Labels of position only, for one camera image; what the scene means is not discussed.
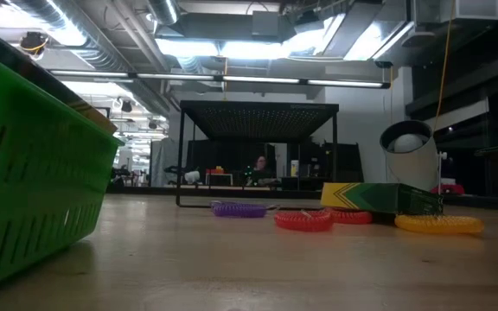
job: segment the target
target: green basket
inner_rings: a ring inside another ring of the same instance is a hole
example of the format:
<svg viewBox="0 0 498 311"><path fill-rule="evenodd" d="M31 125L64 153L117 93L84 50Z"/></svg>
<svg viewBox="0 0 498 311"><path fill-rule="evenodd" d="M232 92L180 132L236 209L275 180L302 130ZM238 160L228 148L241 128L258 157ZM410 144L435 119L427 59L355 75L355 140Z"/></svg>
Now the green basket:
<svg viewBox="0 0 498 311"><path fill-rule="evenodd" d="M119 144L0 63L0 281L93 231Z"/></svg>

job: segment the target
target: person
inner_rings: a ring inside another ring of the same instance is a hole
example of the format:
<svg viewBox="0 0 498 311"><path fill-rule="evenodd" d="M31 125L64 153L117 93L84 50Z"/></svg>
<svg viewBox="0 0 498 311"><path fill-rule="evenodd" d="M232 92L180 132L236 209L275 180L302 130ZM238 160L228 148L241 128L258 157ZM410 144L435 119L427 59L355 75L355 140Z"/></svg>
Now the person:
<svg viewBox="0 0 498 311"><path fill-rule="evenodd" d="M246 186L262 187L274 181L272 173L266 169L266 158L263 155L259 156L252 169L251 176L247 178Z"/></svg>

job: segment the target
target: green and yellow box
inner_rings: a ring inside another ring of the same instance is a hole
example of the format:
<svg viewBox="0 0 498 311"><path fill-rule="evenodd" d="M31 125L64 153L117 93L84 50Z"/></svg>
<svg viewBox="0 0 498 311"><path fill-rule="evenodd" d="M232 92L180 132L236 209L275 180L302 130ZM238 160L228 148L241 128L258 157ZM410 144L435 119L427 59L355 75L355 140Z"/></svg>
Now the green and yellow box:
<svg viewBox="0 0 498 311"><path fill-rule="evenodd" d="M443 213L442 196L400 183L324 183L320 203L378 213Z"/></svg>

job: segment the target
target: table surface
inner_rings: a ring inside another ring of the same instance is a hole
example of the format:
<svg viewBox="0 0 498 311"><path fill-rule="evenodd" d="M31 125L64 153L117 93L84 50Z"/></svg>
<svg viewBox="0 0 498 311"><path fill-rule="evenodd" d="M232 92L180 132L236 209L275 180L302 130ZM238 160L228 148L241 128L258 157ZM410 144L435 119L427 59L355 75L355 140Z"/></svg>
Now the table surface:
<svg viewBox="0 0 498 311"><path fill-rule="evenodd" d="M486 231L291 232L272 214L219 219L172 196L107 195L96 231L0 286L0 310L498 310L498 211L446 212Z"/></svg>

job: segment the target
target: mesh top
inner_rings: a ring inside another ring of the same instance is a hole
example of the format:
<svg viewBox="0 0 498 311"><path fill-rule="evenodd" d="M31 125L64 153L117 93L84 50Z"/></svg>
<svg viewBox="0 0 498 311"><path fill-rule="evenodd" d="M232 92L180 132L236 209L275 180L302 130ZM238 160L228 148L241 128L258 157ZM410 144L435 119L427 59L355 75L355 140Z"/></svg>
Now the mesh top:
<svg viewBox="0 0 498 311"><path fill-rule="evenodd" d="M183 100L181 108L213 140L299 143L339 105Z"/></svg>

